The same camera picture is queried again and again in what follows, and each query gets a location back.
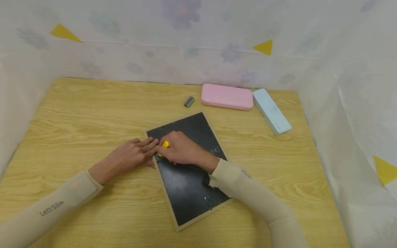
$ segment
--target white wall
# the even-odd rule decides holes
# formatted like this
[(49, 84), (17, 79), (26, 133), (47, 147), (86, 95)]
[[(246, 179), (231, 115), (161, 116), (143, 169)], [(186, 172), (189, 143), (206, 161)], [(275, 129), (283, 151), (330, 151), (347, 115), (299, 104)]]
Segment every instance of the white wall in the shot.
[[(3, 0), (0, 174), (57, 77), (295, 90), (349, 239), (395, 244), (372, 160), (397, 165), (394, 2)], [(59, 23), (83, 43), (50, 35)], [(252, 49), (270, 39), (271, 56)]]
[(350, 28), (340, 49), (297, 89), (354, 247), (396, 247), (397, 201), (373, 155), (397, 165), (397, 2)]

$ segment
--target beige arm sleeve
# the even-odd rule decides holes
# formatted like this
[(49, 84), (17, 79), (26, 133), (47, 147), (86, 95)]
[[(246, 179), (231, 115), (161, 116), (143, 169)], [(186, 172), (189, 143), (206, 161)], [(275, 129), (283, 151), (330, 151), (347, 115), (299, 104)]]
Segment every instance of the beige arm sleeve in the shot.
[(96, 196), (103, 186), (88, 171), (77, 173), (59, 189), (0, 225), (2, 248), (26, 248), (73, 208)]
[(269, 226), (273, 248), (307, 248), (292, 210), (268, 188), (252, 179), (235, 164), (220, 160), (210, 175), (210, 186), (246, 204)]

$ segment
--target blue box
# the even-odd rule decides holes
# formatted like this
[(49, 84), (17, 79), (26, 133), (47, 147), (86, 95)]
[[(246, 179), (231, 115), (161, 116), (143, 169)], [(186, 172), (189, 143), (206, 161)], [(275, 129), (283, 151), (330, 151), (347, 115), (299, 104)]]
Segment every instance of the blue box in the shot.
[(283, 113), (265, 89), (256, 90), (252, 94), (256, 107), (263, 117), (265, 117), (267, 124), (275, 135), (282, 134), (292, 129)]

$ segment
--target pink pencil case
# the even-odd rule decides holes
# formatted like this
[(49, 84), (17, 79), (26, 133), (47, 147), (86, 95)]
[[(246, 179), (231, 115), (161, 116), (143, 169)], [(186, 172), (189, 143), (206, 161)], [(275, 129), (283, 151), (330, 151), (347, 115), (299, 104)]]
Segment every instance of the pink pencil case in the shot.
[(243, 88), (204, 84), (201, 91), (201, 103), (208, 106), (250, 110), (254, 101), (252, 91)]

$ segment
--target small purple object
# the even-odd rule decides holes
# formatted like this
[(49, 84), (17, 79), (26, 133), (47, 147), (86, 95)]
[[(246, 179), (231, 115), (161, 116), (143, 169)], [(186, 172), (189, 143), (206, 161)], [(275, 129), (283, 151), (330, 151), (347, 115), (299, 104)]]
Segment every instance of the small purple object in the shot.
[(185, 103), (183, 104), (185, 107), (190, 107), (190, 105), (192, 105), (192, 103), (195, 101), (195, 98), (192, 96), (189, 96), (189, 98), (185, 101)]

